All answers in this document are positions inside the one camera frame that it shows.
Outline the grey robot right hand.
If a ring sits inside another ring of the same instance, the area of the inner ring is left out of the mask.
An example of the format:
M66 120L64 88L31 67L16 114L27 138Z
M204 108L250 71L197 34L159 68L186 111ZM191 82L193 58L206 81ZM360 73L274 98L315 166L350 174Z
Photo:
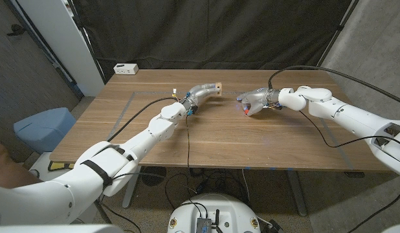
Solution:
M280 90L262 87L242 93L236 98L236 100L241 102L245 114L251 116L264 108L281 109L282 105L278 100L279 94Z

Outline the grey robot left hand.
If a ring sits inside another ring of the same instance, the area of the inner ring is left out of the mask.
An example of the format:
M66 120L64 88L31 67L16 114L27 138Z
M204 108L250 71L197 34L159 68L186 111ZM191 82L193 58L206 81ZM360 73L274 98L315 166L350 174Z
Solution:
M216 85L215 83L196 85L189 90L180 103L188 111L191 107L198 105L205 97L211 94L218 94L220 91L220 85Z

